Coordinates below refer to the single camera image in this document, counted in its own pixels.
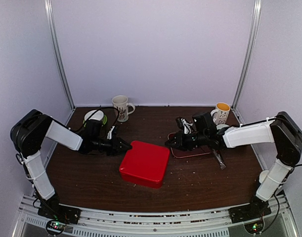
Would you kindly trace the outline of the red tin lid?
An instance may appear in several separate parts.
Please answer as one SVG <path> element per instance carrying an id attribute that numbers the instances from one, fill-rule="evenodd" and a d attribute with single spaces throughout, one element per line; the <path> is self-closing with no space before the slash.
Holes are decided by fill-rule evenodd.
<path id="1" fill-rule="evenodd" d="M 166 171 L 170 157 L 168 148 L 136 140 L 131 145 L 132 149 L 126 152 L 119 170 Z"/>

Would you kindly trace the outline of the red tin box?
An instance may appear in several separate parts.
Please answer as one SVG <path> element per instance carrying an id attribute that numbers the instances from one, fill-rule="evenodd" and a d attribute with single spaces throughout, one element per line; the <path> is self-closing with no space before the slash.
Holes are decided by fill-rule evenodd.
<path id="1" fill-rule="evenodd" d="M 121 178 L 125 181 L 153 189 L 158 189 L 163 185 L 165 171 L 155 170 L 119 170 Z"/>

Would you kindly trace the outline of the metal serving tongs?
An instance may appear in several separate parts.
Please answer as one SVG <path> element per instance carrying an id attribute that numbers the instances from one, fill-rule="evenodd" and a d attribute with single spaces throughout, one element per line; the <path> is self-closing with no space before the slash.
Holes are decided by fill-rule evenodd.
<path id="1" fill-rule="evenodd" d="M 212 152 L 213 152 L 213 154 L 214 154 L 217 162 L 219 163 L 219 166 L 220 166 L 221 170 L 224 170 L 226 168 L 226 165 L 224 163 L 224 160 L 223 160 L 221 152 L 217 151 L 215 149 L 212 149 Z"/>

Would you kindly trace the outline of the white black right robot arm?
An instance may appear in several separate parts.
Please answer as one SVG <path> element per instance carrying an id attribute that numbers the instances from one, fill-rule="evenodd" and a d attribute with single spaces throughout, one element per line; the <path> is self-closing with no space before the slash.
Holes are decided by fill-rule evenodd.
<path id="1" fill-rule="evenodd" d="M 271 213 L 269 199 L 287 181 L 302 155 L 302 131 L 285 111 L 272 118 L 235 126 L 216 125 L 212 113 L 196 113 L 189 123 L 182 117 L 176 118 L 180 129 L 165 142 L 165 146 L 192 151 L 207 146 L 217 158 L 221 169 L 225 164 L 221 149 L 236 148 L 259 143 L 275 144 L 277 156 L 269 170 L 259 175 L 259 186 L 249 204 L 229 209 L 233 223 L 260 218 Z"/>

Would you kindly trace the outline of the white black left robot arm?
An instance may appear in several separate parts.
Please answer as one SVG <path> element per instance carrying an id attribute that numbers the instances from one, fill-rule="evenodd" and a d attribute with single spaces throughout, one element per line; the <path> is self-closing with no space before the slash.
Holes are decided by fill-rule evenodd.
<path id="1" fill-rule="evenodd" d="M 92 111 L 82 126 L 72 131 L 53 117 L 33 109 L 11 129 L 10 138 L 17 151 L 17 160 L 23 166 L 26 177 L 41 202 L 38 208 L 40 216 L 65 223 L 77 223 L 81 213 L 78 208 L 60 204 L 59 195 L 49 180 L 41 158 L 44 139 L 50 139 L 84 155 L 99 151 L 115 156 L 132 149 L 130 143 L 117 136 L 115 124 L 106 137 L 100 137 L 103 119 L 94 118 L 98 113 L 100 110 Z"/>

